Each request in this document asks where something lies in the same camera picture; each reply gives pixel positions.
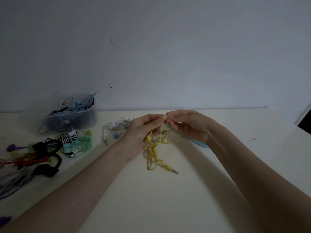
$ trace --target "person's right arm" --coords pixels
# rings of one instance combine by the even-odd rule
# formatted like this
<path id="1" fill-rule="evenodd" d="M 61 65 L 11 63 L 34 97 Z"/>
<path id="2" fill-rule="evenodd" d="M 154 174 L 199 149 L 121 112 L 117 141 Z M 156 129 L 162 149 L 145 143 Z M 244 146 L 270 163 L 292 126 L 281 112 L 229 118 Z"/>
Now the person's right arm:
<path id="1" fill-rule="evenodd" d="M 228 129 L 189 110 L 167 113 L 178 132 L 204 142 L 271 232 L 311 232 L 311 198 L 288 182 Z"/>

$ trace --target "forearm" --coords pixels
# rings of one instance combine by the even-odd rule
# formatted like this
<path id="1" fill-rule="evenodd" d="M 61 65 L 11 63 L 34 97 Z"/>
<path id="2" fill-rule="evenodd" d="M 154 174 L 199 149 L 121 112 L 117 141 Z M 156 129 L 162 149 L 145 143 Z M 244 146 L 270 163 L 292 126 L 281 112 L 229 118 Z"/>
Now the forearm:
<path id="1" fill-rule="evenodd" d="M 110 147 L 83 171 L 15 219 L 5 233 L 77 232 L 126 165 L 122 143 Z"/>
<path id="2" fill-rule="evenodd" d="M 273 231 L 311 230 L 311 199 L 213 122 L 207 145 L 262 221 Z"/>

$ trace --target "yellow cable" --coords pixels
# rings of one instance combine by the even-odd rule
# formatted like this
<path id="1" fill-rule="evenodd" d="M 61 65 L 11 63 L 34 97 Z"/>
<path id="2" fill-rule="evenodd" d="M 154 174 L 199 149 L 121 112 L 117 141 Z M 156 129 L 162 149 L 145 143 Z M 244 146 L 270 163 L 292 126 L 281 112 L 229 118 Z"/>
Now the yellow cable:
<path id="1" fill-rule="evenodd" d="M 159 135 L 157 141 L 154 143 L 149 143 L 144 147 L 144 150 L 149 151 L 149 153 L 150 153 L 150 157 L 149 158 L 147 157 L 147 170 L 154 170 L 157 167 L 158 163 L 160 163 L 168 171 L 171 171 L 171 172 L 178 174 L 178 172 L 176 170 L 174 170 L 171 166 L 165 164 L 163 162 L 163 160 L 159 159 L 157 156 L 156 147 L 158 146 L 158 144 L 160 144 L 160 143 L 171 144 L 171 142 L 167 142 L 167 141 L 165 141 L 165 139 L 167 138 L 169 132 L 171 132 L 172 130 L 170 130 L 170 131 L 165 130 L 164 129 L 164 123 L 162 124 L 162 127 L 163 127 L 163 130 L 160 132 L 160 135 Z M 148 137 L 145 138 L 145 142 L 151 141 L 151 139 L 147 139 Z M 154 160 L 154 162 L 155 162 L 154 168 L 151 168 L 151 165 L 152 165 L 151 161 L 152 160 Z"/>

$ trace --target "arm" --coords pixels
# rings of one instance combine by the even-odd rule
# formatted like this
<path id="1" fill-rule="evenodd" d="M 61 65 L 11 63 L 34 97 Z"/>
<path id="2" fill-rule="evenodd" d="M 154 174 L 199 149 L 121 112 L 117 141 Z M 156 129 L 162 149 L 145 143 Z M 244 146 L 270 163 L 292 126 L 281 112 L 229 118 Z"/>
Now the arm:
<path id="1" fill-rule="evenodd" d="M 311 232 L 311 198 L 261 161 L 228 129 L 197 111 L 169 112 L 167 123 L 209 146 L 268 230 Z"/>
<path id="2" fill-rule="evenodd" d="M 142 151 L 145 136 L 159 131 L 164 120 L 163 115 L 146 115 L 132 121 L 119 141 L 15 219 L 3 233 L 78 232 L 118 173 Z"/>

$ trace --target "person's left hand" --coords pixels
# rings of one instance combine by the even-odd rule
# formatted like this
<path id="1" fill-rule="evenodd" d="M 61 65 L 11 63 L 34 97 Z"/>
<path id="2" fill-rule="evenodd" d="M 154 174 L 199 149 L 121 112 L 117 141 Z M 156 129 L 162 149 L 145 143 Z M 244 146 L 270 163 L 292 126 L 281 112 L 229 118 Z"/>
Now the person's left hand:
<path id="1" fill-rule="evenodd" d="M 128 127 L 126 133 L 118 141 L 126 146 L 127 157 L 131 159 L 138 156 L 142 151 L 146 143 L 144 139 L 147 134 L 152 131 L 152 137 L 154 137 L 161 130 L 161 125 L 165 123 L 163 114 L 147 114 L 140 118 L 134 119 Z"/>

